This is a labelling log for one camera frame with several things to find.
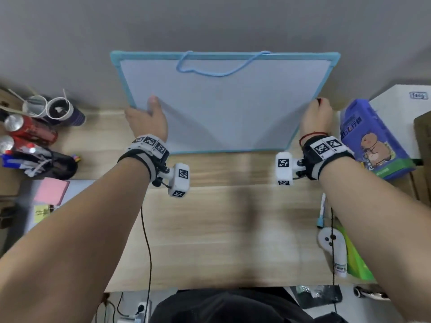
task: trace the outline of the hand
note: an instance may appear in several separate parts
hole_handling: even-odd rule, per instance
[[[332,117],[334,111],[329,104],[327,98],[320,98],[321,102],[314,99],[308,105],[307,110],[302,117],[301,124],[299,126],[300,136],[304,136],[309,133],[323,132],[330,133],[332,125]],[[316,135],[310,135],[305,137],[301,141],[301,145],[304,145],[307,140]]]
[[[128,107],[124,113],[135,137],[152,134],[166,142],[168,139],[168,121],[163,114],[159,99],[152,95],[148,99],[150,113]]]

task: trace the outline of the paper cup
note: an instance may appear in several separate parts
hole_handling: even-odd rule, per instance
[[[70,126],[82,126],[85,115],[64,97],[56,97],[46,105],[46,114],[49,118],[64,122]]]
[[[51,119],[46,113],[46,105],[51,100],[49,97],[44,97],[41,95],[35,95],[27,98],[22,104],[22,111],[27,113],[29,117],[35,119],[41,119],[47,123],[55,126],[60,124],[61,121]]]

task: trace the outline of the sticky note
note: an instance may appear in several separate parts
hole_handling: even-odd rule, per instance
[[[37,224],[44,218],[49,216],[51,213],[50,206],[48,204],[35,205],[35,219],[34,222]]]
[[[60,205],[68,186],[68,181],[45,178],[42,180],[34,200],[45,204]]]

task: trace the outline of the yellow sticky note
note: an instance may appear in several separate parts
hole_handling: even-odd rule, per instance
[[[50,206],[48,204],[35,205],[35,223],[41,222],[50,214]]]

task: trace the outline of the red bracelet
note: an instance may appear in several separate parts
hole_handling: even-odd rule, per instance
[[[308,136],[311,136],[311,135],[326,135],[326,136],[329,136],[327,133],[324,133],[324,132],[322,132],[322,131],[315,131],[315,132],[313,132],[313,133],[308,133],[308,134],[306,134],[306,135],[304,135],[304,136],[302,136],[302,137],[301,137],[301,139],[299,140],[299,146],[301,146],[301,147],[302,147],[302,145],[301,145],[301,141],[302,141],[305,137],[308,137]]]

